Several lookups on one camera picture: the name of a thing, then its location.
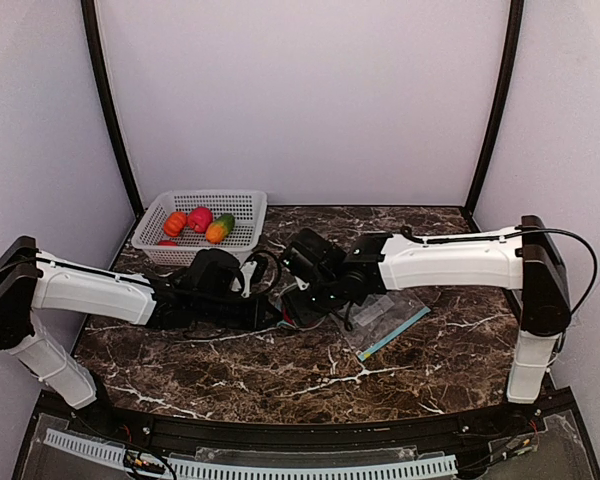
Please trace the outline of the clear zip bag yellow slider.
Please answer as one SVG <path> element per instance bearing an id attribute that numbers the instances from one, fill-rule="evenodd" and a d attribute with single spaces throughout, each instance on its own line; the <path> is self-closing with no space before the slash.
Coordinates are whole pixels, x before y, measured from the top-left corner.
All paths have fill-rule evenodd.
<path id="1" fill-rule="evenodd" d="M 280 326 L 295 330 L 310 330 L 319 326 L 327 316 L 325 311 L 317 310 L 304 298 L 291 294 L 283 295 L 279 303 L 282 313 Z"/>

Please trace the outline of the red toy apple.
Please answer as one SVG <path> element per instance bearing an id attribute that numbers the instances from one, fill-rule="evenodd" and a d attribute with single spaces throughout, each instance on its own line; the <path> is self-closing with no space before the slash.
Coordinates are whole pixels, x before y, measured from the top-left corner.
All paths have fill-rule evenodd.
<path id="1" fill-rule="evenodd" d="M 285 307 L 282 308 L 281 314 L 282 314 L 282 319 L 281 319 L 282 326 L 289 327 L 289 328 L 296 327 L 296 324 L 294 323 L 293 319 L 291 318 L 289 311 Z"/>

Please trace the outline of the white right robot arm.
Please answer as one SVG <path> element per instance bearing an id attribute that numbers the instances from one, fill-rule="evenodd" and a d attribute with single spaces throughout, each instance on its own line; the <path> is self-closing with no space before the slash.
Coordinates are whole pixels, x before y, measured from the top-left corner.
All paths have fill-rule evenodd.
<path id="1" fill-rule="evenodd" d="M 580 243 L 597 271 L 593 247 L 580 235 L 548 228 L 535 215 L 496 231 L 447 236 L 364 233 L 343 250 L 304 228 L 289 241 L 281 264 L 307 309 L 329 312 L 370 295 L 427 286 L 486 286 L 521 293 L 521 318 L 506 398 L 532 404 L 579 302 L 570 299 L 566 264 L 553 239 Z"/>

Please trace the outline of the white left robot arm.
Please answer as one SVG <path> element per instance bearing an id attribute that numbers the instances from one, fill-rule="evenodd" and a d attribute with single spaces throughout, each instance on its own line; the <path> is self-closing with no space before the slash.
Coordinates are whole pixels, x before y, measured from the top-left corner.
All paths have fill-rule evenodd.
<path id="1" fill-rule="evenodd" d="M 18 238 L 0 257 L 0 350 L 20 361 L 75 410 L 110 405 L 101 380 L 80 365 L 37 316 L 60 310 L 104 316 L 132 326 L 178 330 L 201 323 L 220 331 L 261 331 L 281 320 L 268 288 L 254 291 L 274 255 L 240 261 L 203 249 L 187 267 L 148 277 L 96 269 L 60 259 Z"/>

